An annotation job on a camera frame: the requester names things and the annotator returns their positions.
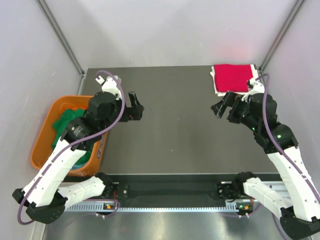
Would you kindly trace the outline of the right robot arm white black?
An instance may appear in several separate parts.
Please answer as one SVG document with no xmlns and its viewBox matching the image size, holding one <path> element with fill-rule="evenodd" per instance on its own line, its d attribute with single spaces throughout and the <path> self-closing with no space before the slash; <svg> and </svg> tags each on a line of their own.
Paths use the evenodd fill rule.
<svg viewBox="0 0 320 240">
<path fill-rule="evenodd" d="M 282 229 L 293 240 L 310 237 L 320 231 L 320 201 L 303 163 L 298 141 L 292 130 L 277 118 L 277 102 L 269 94 L 255 93 L 243 101 L 228 92 L 211 106 L 217 118 L 230 107 L 227 120 L 248 127 L 256 143 L 276 167 L 289 198 L 263 183 L 254 173 L 241 172 L 232 180 L 231 198 L 246 196 L 258 200 L 279 219 Z"/>
</svg>

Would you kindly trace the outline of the green t shirt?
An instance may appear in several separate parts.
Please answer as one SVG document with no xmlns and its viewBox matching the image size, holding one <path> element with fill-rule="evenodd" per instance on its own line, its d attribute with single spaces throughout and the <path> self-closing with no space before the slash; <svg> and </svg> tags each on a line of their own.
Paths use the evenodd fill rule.
<svg viewBox="0 0 320 240">
<path fill-rule="evenodd" d="M 61 134 L 66 129 L 68 123 L 75 118 L 82 117 L 85 113 L 83 108 L 78 108 L 76 111 L 71 109 L 66 110 L 61 114 L 60 118 L 52 124 L 53 129 L 56 131 L 56 136 L 51 144 L 52 150 L 56 148 L 57 142 L 61 137 Z M 75 164 L 87 163 L 91 157 L 93 147 L 91 147 Z"/>
</svg>

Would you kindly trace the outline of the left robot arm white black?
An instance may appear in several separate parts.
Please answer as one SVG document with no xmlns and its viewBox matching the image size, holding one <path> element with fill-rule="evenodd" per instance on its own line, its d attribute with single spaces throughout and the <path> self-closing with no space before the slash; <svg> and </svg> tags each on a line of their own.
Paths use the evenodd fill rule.
<svg viewBox="0 0 320 240">
<path fill-rule="evenodd" d="M 69 187 L 61 187 L 75 163 L 118 122 L 139 121 L 144 107 L 135 92 L 128 93 L 131 106 L 117 93 L 100 91 L 88 101 L 82 116 L 71 120 L 62 132 L 55 149 L 36 177 L 12 197 L 25 207 L 31 222 L 51 224 L 69 207 L 92 197 L 108 199 L 114 195 L 114 183 L 104 173 Z"/>
</svg>

